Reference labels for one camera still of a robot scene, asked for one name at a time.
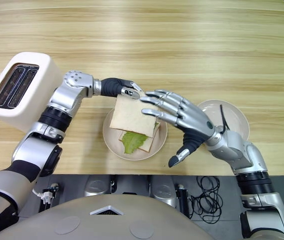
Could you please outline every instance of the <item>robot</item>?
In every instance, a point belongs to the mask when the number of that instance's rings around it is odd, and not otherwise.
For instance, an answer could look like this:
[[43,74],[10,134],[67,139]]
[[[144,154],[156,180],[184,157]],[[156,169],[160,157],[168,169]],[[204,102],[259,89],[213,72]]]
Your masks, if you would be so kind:
[[[16,223],[39,177],[53,173],[62,153],[60,144],[83,98],[118,94],[138,99],[132,81],[94,79],[79,71],[65,74],[39,120],[20,141],[12,164],[0,171],[0,240],[5,239],[213,239],[183,214],[156,199],[138,195],[102,194],[78,198]],[[183,146],[169,160],[181,163],[201,144],[226,161],[248,210],[240,214],[242,235],[257,240],[284,240],[284,204],[274,191],[260,151],[225,126],[214,126],[207,115],[176,93],[146,92],[140,101],[164,111],[143,109],[184,132]]]

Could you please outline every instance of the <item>bread slice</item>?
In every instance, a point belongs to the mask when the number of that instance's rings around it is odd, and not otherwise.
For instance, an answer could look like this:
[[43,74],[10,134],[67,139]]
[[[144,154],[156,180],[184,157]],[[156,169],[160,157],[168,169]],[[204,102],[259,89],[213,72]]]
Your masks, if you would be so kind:
[[[152,146],[152,143],[153,143],[153,140],[154,140],[154,137],[156,135],[156,132],[158,130],[158,128],[160,127],[160,123],[158,122],[158,124],[156,125],[156,127],[154,128],[154,134],[153,134],[153,137],[148,137],[145,142],[143,143],[143,145],[141,145],[139,147],[139,149],[143,150],[143,151],[146,151],[146,152],[149,152],[150,149],[151,149],[151,146]],[[123,131],[122,134],[120,135],[119,137],[119,140],[121,141],[123,136],[125,135],[126,131]]]
[[141,113],[142,109],[158,109],[158,107],[143,103],[139,99],[132,99],[118,95],[110,128],[144,134],[152,138],[156,118]]

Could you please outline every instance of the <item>beige plate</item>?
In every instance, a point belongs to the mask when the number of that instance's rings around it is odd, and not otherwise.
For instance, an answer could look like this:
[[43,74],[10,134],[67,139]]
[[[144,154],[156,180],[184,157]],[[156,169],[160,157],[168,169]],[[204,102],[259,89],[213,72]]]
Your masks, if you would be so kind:
[[114,109],[112,109],[106,116],[103,123],[103,138],[106,143],[106,146],[111,150],[115,155],[120,158],[132,161],[144,160],[154,154],[156,154],[163,147],[166,137],[167,137],[167,124],[164,121],[158,120],[161,125],[158,128],[154,141],[152,143],[150,152],[146,152],[140,149],[136,149],[132,154],[124,153],[124,145],[121,141],[118,140],[122,131],[117,129],[110,128],[110,123],[113,117]]
[[223,105],[225,120],[230,129],[239,133],[244,140],[248,140],[250,127],[245,115],[233,104],[222,100],[207,100],[201,102],[198,107],[210,118],[216,126],[222,126],[220,104]]

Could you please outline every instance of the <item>sandwich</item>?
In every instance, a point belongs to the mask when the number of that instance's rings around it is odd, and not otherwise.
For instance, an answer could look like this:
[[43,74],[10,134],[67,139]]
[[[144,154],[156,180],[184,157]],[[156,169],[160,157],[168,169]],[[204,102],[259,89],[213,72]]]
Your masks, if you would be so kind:
[[156,118],[141,113],[142,109],[155,109],[156,106],[118,95],[110,128],[122,130],[117,141],[124,145],[124,153],[132,154],[136,149],[149,152],[154,137],[160,127]]

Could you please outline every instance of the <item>green lettuce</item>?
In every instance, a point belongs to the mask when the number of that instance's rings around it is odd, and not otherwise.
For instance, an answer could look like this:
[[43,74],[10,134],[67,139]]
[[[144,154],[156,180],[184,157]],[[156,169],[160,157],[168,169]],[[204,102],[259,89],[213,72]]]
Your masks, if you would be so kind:
[[124,134],[122,138],[123,145],[125,147],[124,153],[132,154],[133,151],[138,149],[141,145],[144,144],[145,140],[147,140],[148,136],[132,131],[128,131]]

